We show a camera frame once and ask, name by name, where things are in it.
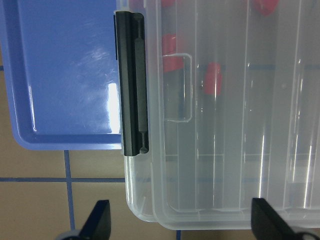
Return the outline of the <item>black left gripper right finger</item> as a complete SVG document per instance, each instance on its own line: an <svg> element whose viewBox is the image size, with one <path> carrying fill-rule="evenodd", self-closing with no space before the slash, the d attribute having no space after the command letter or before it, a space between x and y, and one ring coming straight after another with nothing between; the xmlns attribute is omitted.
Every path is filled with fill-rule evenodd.
<svg viewBox="0 0 320 240"><path fill-rule="evenodd" d="M264 198L251 201L251 230L257 240L300 239Z"/></svg>

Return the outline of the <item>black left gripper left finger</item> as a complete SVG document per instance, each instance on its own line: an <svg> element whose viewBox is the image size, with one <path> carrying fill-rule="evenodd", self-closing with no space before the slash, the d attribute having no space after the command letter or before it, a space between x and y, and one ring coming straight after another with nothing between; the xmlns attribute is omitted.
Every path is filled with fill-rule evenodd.
<svg viewBox="0 0 320 240"><path fill-rule="evenodd" d="M98 200L78 236L81 240L108 240L110 235L110 201Z"/></svg>

